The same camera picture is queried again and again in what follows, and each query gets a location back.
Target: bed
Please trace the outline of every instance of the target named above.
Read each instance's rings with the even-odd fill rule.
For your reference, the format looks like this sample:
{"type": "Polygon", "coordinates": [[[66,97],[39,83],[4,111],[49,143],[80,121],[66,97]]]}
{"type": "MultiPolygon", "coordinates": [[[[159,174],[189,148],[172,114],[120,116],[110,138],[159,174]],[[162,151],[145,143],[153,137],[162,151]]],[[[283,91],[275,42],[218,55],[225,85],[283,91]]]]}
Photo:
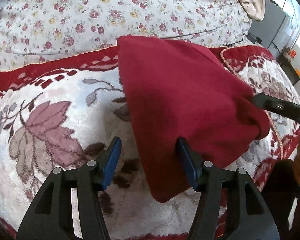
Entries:
{"type": "MultiPolygon", "coordinates": [[[[132,34],[220,47],[211,51],[255,92],[300,104],[266,49],[221,47],[241,40],[250,24],[238,0],[0,0],[0,223],[10,235],[53,167],[76,167],[118,135],[124,142],[119,179],[100,194],[111,238],[185,239],[199,195],[189,189],[164,204],[152,198],[120,84],[116,39],[132,34]],[[35,127],[39,120],[44,137],[35,127]]],[[[298,123],[270,119],[269,135],[227,167],[244,167],[260,190],[300,136],[298,123]]],[[[225,222],[222,203],[217,236],[225,222]]]]}

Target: red garment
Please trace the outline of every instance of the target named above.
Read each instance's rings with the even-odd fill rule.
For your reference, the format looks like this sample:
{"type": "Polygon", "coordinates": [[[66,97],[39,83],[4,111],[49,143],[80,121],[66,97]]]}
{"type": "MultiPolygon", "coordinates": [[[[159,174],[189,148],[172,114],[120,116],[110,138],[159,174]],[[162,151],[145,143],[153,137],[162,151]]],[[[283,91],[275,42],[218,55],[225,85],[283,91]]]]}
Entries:
{"type": "Polygon", "coordinates": [[[123,36],[119,73],[152,196],[166,202],[189,187],[174,152],[179,136],[220,168],[269,133],[251,88],[208,48],[175,40],[123,36]]]}

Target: red cloth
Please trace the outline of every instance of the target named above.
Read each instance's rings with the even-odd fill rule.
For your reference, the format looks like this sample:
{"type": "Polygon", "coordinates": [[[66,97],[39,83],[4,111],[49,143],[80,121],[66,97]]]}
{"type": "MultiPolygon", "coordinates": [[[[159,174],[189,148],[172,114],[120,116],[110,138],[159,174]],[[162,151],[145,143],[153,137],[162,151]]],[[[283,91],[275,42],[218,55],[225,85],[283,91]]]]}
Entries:
{"type": "Polygon", "coordinates": [[[269,133],[251,88],[208,48],[184,41],[123,36],[119,73],[152,196],[166,202],[189,185],[174,152],[183,136],[224,168],[269,133]]]}

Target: white wall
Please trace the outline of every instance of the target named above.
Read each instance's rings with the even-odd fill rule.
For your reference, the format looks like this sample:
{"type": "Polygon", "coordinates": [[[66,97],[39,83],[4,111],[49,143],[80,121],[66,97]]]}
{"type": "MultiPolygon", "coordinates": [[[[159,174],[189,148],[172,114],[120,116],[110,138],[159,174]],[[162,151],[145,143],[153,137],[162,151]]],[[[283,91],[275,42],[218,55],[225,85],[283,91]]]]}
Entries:
{"type": "MultiPolygon", "coordinates": [[[[292,47],[292,50],[295,50],[297,54],[294,58],[290,58],[291,59],[291,65],[293,66],[293,68],[296,68],[300,71],[300,48],[297,44],[295,44],[292,47]]],[[[300,80],[298,81],[297,84],[294,85],[294,87],[296,88],[296,91],[300,95],[300,80]]]]}

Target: silver screw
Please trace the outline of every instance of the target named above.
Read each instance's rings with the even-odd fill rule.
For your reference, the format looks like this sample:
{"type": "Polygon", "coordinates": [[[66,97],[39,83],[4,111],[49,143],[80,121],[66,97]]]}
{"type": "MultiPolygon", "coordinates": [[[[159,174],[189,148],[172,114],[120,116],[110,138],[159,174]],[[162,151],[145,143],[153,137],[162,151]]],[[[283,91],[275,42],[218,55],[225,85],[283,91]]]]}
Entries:
{"type": "Polygon", "coordinates": [[[208,168],[210,168],[210,167],[212,167],[212,162],[210,162],[210,161],[205,161],[204,163],[203,163],[203,165],[204,166],[206,166],[206,167],[208,167],[208,168]]]}
{"type": "Polygon", "coordinates": [[[61,168],[60,167],[56,167],[56,168],[53,169],[53,173],[54,174],[58,174],[60,172],[61,172],[61,168]]]}
{"type": "Polygon", "coordinates": [[[96,165],[97,163],[96,163],[96,161],[95,160],[91,160],[91,161],[88,161],[87,162],[87,165],[89,166],[89,167],[93,167],[94,165],[96,165]]]}
{"type": "Polygon", "coordinates": [[[238,171],[239,171],[239,173],[242,174],[242,175],[244,175],[244,174],[247,173],[247,171],[246,171],[244,168],[239,168],[238,171]]]}

